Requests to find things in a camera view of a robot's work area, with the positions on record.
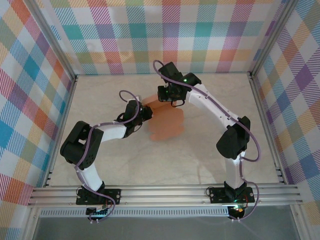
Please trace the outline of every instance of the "plaid wallpaper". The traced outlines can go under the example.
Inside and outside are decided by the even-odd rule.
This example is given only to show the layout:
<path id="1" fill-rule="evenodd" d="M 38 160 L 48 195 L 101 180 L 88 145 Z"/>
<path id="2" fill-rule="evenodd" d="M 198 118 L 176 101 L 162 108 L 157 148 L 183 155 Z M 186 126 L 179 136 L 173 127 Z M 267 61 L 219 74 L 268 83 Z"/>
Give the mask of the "plaid wallpaper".
<path id="1" fill-rule="evenodd" d="M 258 73 L 285 173 L 320 236 L 320 0 L 300 0 Z"/>
<path id="2" fill-rule="evenodd" d="M 0 0 L 0 240 L 17 239 L 71 80 L 23 0 Z"/>
<path id="3" fill-rule="evenodd" d="M 75 71 L 87 75 L 153 73 L 154 59 L 182 72 L 247 72 L 285 1 L 37 0 Z"/>

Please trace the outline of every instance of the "marble floor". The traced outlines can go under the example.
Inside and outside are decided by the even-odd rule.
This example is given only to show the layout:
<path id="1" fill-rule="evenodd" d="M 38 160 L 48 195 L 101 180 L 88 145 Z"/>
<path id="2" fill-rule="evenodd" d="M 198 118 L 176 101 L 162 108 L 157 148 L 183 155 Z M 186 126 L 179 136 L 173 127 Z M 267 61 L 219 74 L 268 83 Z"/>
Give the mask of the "marble floor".
<path id="1" fill-rule="evenodd" d="M 197 76 L 225 107 L 251 120 L 251 131 L 261 146 L 262 158 L 256 163 L 244 163 L 246 179 L 256 183 L 277 183 L 274 162 L 247 75 L 228 73 Z M 62 143 L 77 121 L 94 125 L 113 121 L 124 112 L 126 103 L 118 96 L 120 90 L 128 90 L 146 98 L 155 94 L 157 86 L 163 83 L 156 74 L 80 76 Z M 185 130 L 178 137 L 153 142 L 149 139 L 148 123 L 145 123 L 128 138 L 114 139 L 100 145 L 95 165 L 106 185 L 223 183 L 226 178 L 225 162 L 216 149 L 221 133 L 202 110 L 189 103 L 181 108 L 184 111 Z M 257 156 L 252 140 L 246 156 Z M 58 154 L 50 185 L 79 184 L 73 166 Z"/>

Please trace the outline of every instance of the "orange object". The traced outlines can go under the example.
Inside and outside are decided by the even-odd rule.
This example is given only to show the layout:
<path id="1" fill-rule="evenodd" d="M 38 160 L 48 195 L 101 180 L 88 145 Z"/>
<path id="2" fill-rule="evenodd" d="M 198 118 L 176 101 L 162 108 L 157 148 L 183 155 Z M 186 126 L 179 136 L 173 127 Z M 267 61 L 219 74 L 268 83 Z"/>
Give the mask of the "orange object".
<path id="1" fill-rule="evenodd" d="M 153 112 L 152 118 L 148 120 L 152 141 L 177 137 L 185 130 L 183 126 L 185 117 L 182 109 L 172 107 L 170 102 L 160 102 L 157 94 L 143 99 L 142 104 L 149 106 Z"/>

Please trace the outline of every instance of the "vent grille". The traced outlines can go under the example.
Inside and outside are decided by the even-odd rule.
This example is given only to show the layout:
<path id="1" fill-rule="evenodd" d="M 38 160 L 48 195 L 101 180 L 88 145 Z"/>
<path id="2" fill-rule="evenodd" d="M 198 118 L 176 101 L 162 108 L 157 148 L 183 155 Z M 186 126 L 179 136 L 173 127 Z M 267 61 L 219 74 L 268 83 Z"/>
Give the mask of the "vent grille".
<path id="1" fill-rule="evenodd" d="M 94 214 L 104 217 L 105 214 Z M 181 217 L 223 217 L 228 216 L 227 206 L 205 207 L 116 207 L 110 217 L 148 217 L 148 218 L 181 218 Z M 86 208 L 46 208 L 41 211 L 41 218 L 79 218 L 87 217 Z"/>

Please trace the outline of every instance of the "floor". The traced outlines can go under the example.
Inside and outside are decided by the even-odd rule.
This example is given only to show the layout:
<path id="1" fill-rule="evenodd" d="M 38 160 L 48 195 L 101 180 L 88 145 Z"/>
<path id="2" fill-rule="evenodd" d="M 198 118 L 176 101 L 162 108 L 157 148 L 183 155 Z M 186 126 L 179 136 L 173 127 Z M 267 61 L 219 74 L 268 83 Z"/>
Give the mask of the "floor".
<path id="1" fill-rule="evenodd" d="M 208 91 L 235 114 L 251 120 L 252 133 L 262 149 L 259 162 L 244 164 L 247 180 L 276 183 L 278 178 L 263 126 L 244 73 L 197 74 Z M 156 74 L 80 76 L 64 129 L 62 142 L 77 121 L 94 125 L 109 122 L 124 112 L 126 104 L 120 90 L 129 90 L 143 98 L 157 92 L 164 82 Z M 208 115 L 191 104 L 184 112 L 184 132 L 175 138 L 154 142 L 149 139 L 148 123 L 125 139 L 114 139 L 100 145 L 95 165 L 106 185 L 134 184 L 214 184 L 226 178 L 224 158 L 216 143 L 221 133 Z M 251 140 L 246 156 L 255 158 L 257 150 Z M 51 186 L 81 184 L 73 166 L 58 154 Z"/>

